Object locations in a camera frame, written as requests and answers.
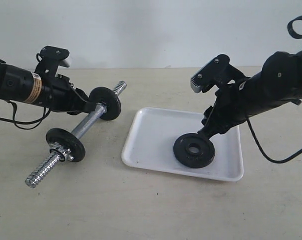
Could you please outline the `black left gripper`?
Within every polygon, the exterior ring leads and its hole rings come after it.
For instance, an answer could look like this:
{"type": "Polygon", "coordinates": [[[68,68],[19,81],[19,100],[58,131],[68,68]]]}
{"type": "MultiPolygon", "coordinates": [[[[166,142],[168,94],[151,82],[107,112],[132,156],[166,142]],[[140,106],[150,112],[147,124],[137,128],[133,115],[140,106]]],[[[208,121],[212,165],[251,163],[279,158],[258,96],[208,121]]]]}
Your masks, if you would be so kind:
{"type": "Polygon", "coordinates": [[[93,103],[87,94],[80,88],[75,88],[74,91],[69,77],[61,74],[55,76],[44,74],[43,77],[39,106],[57,113],[70,112],[70,115],[89,114],[93,111],[93,103]]]}

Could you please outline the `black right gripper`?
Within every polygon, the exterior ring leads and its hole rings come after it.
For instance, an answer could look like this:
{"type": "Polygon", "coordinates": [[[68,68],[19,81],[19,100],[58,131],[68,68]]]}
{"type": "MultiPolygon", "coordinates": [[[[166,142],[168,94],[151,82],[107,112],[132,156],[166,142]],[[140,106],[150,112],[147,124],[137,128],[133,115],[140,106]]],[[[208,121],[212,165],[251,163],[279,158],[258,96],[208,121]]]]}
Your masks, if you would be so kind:
{"type": "Polygon", "coordinates": [[[244,123],[248,118],[247,99],[243,94],[247,80],[238,80],[215,92],[216,100],[203,114],[203,127],[199,135],[211,139],[224,134],[234,126],[244,123]]]}

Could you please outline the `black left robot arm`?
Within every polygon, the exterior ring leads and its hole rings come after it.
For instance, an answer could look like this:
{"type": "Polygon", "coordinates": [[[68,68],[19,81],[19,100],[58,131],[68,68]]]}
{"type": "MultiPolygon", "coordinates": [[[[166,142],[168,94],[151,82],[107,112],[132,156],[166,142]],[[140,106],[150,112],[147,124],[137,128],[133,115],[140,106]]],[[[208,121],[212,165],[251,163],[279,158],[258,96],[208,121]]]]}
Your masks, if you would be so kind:
{"type": "Polygon", "coordinates": [[[67,56],[37,54],[41,58],[35,71],[7,64],[0,59],[0,100],[31,104],[56,113],[90,113],[96,103],[85,92],[73,88],[70,79],[57,74],[58,67],[68,67],[67,56]]]}

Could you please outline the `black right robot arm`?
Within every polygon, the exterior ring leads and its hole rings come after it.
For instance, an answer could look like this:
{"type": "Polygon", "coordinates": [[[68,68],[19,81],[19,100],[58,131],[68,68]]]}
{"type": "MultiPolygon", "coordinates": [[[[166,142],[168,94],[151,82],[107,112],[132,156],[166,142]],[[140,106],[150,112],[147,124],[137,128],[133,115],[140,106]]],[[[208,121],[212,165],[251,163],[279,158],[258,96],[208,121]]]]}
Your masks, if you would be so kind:
{"type": "Polygon", "coordinates": [[[191,85],[203,93],[217,86],[215,103],[205,110],[198,133],[221,135],[253,116],[302,100],[302,50],[273,53],[250,77],[232,66],[229,56],[219,54],[192,77],[191,85]]]}

